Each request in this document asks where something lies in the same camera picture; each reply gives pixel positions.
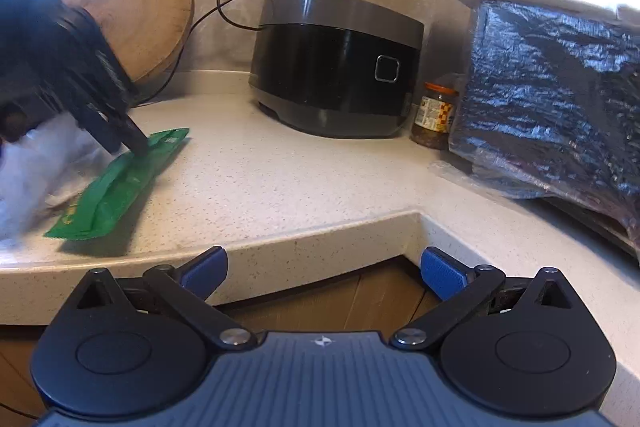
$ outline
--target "checkered label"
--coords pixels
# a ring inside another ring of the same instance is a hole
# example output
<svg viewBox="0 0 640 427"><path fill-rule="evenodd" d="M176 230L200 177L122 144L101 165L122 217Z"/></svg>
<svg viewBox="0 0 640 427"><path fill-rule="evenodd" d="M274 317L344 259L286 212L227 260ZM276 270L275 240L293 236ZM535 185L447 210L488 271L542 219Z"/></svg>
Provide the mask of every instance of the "checkered label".
<svg viewBox="0 0 640 427"><path fill-rule="evenodd" d="M422 97L415 123L436 132L449 132L455 107L452 103Z"/></svg>

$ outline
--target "kitchen countertop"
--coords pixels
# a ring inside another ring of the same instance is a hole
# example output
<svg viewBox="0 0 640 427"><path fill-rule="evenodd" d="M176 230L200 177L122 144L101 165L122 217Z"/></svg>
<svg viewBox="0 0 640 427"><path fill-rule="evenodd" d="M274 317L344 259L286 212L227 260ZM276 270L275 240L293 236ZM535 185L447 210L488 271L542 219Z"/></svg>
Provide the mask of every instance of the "kitchen countertop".
<svg viewBox="0 0 640 427"><path fill-rule="evenodd" d="M191 133L117 232L78 243L46 239L51 218L20 249L0 252L0 323L48 323L91 267L138 276L212 245L225 247L230 259L213 304L396 255L418 263L421 251L435 245L510 276L561 269L616 352L604 413L617 425L640 425L640 269L630 256L544 204L489 198L463 180L449 181L437 167L441 153L406 136L309 136L258 110L241 78L215 83L206 74L186 75L185 82L200 86L188 90L197 96L132 111L147 133L181 126Z"/></svg>

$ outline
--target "green packet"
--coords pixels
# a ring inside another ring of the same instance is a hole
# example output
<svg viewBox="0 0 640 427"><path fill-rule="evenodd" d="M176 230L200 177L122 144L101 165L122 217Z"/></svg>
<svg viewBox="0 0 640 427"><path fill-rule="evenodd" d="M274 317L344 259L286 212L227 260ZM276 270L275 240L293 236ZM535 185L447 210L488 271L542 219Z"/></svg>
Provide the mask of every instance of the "green packet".
<svg viewBox="0 0 640 427"><path fill-rule="evenodd" d="M172 129L149 136L145 156L118 156L68 207L45 237L81 241L112 232L143 189L171 159L189 129Z"/></svg>

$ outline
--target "robotic hand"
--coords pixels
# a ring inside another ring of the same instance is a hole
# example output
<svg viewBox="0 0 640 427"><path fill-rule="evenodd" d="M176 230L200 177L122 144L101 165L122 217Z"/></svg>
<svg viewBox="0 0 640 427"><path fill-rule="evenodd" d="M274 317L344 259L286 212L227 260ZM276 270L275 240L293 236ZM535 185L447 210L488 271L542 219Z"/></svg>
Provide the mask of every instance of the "robotic hand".
<svg viewBox="0 0 640 427"><path fill-rule="evenodd" d="M68 111L108 152L146 152L138 90L91 15L61 0L0 0L0 139Z"/></svg>

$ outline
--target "wooden cutting board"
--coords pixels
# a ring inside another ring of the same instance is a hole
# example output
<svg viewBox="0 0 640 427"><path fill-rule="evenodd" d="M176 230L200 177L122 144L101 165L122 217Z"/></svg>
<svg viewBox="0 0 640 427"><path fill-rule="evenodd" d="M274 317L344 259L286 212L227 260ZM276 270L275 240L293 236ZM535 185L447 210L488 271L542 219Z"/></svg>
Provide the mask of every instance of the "wooden cutting board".
<svg viewBox="0 0 640 427"><path fill-rule="evenodd" d="M174 63L194 13L194 0L63 1L94 17L125 71L139 84Z"/></svg>

